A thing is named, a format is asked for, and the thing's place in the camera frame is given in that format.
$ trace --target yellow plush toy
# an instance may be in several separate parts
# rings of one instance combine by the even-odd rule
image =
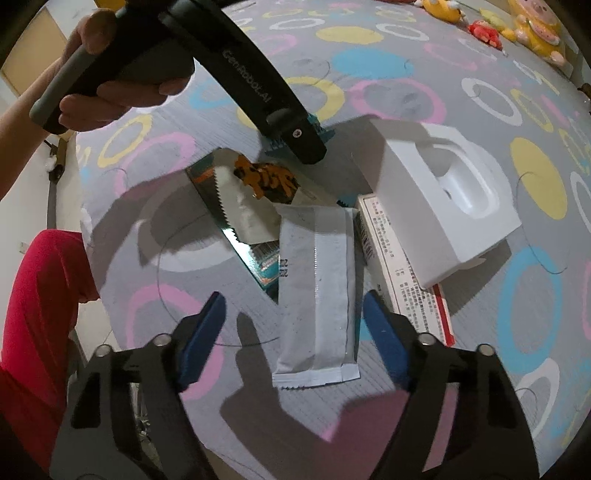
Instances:
[[[563,67],[564,43],[560,41],[560,23],[544,0],[509,0],[515,18],[517,41],[548,63]]]
[[[464,18],[460,4],[454,0],[417,0],[417,7],[423,7],[429,14],[449,23],[458,23]]]
[[[517,35],[515,31],[511,30],[507,26],[507,24],[503,22],[501,18],[499,18],[499,16],[496,13],[482,8],[480,9],[480,14],[482,15],[482,18],[484,18],[484,20],[486,20],[495,30],[497,30],[497,32],[503,35],[503,37],[505,37],[507,40],[512,42],[517,41]]]

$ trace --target person's hand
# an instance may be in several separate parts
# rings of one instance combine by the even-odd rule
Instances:
[[[84,45],[90,54],[99,54],[115,38],[115,13],[100,9],[84,17],[72,32],[62,57],[53,65],[53,75],[65,61]],[[60,102],[60,123],[71,130],[84,132],[104,127],[125,115],[131,107],[162,104],[168,95],[178,95],[188,78],[168,80],[160,85],[143,85],[113,80],[100,85],[96,97],[68,95]]]

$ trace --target red pants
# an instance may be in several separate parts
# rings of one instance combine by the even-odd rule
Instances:
[[[8,303],[0,412],[45,471],[66,409],[68,334],[78,303],[98,297],[82,236],[60,230],[37,235]]]

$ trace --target red toy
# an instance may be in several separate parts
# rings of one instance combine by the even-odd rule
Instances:
[[[495,47],[497,50],[503,50],[503,45],[499,38],[499,32],[484,20],[476,20],[474,23],[468,25],[468,30],[470,30],[470,33],[478,40],[488,43],[491,47]]]

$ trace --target door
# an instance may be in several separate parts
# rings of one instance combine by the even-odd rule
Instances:
[[[66,46],[66,38],[56,21],[43,8],[25,29],[10,52],[2,75],[19,96],[57,60]]]
[[[99,8],[110,8],[111,10],[117,11],[123,8],[125,0],[95,0],[95,3]]]

